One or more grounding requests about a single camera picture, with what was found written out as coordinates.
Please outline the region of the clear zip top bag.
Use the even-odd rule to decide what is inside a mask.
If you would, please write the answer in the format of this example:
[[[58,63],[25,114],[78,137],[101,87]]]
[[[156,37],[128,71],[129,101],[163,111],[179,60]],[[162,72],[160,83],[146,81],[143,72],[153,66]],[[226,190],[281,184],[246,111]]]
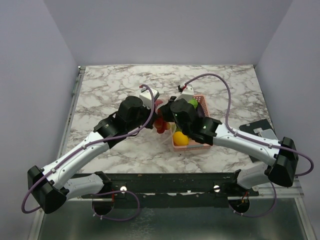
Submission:
[[[165,143],[165,142],[168,141],[169,139],[172,139],[173,134],[174,134],[175,131],[177,130],[177,126],[176,126],[173,122],[168,122],[168,123],[170,123],[170,125],[171,125],[170,129],[169,129],[169,130],[166,130],[166,131],[165,131],[164,133],[162,133],[162,134],[158,134],[158,133],[157,133],[157,130],[156,130],[156,128],[154,127],[154,124],[153,124],[153,127],[155,128],[156,133],[157,133],[158,135],[160,135],[160,136],[162,136],[162,135],[167,135],[167,136],[165,136],[165,137],[163,137],[163,136],[161,137],[161,138],[162,138],[161,143]]]

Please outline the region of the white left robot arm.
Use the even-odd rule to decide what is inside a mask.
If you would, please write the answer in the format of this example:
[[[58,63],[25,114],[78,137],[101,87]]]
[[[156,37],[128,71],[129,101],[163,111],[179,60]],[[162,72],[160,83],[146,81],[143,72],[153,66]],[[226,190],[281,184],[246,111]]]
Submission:
[[[152,129],[156,118],[155,102],[159,94],[128,96],[118,110],[101,120],[88,136],[68,153],[44,166],[27,171],[27,195],[32,195],[38,208],[46,214],[58,210],[68,199],[97,194],[103,198],[111,190],[108,177],[95,172],[74,178],[77,171],[95,157],[107,152],[142,129]]]

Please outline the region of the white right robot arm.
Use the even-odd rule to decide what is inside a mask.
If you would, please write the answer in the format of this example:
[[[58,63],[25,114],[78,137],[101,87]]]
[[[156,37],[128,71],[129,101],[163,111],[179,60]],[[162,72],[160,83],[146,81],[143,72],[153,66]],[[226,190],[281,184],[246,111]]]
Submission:
[[[230,148],[260,161],[236,173],[236,179],[229,184],[234,195],[240,196],[247,189],[267,182],[282,187],[293,185],[299,158],[292,139],[284,137],[279,141],[232,129],[219,120],[199,114],[185,99],[169,101],[158,108],[158,114],[199,144]]]

